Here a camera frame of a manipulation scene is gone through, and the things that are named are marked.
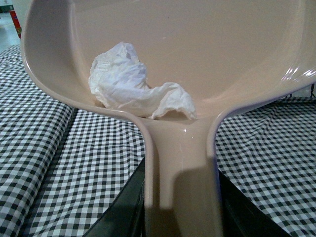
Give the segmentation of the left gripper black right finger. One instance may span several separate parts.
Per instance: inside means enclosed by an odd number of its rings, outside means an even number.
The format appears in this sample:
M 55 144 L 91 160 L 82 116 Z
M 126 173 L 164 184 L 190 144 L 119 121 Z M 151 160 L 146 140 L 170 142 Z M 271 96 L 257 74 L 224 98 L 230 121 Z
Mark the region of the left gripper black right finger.
M 289 237 L 264 214 L 221 171 L 219 181 L 225 237 Z

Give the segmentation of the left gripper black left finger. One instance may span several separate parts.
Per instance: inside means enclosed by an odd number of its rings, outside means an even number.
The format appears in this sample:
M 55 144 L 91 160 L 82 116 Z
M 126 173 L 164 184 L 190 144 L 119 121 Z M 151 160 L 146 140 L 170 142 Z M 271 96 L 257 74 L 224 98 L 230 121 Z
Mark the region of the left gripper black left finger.
M 144 223 L 145 161 L 85 237 L 141 237 Z

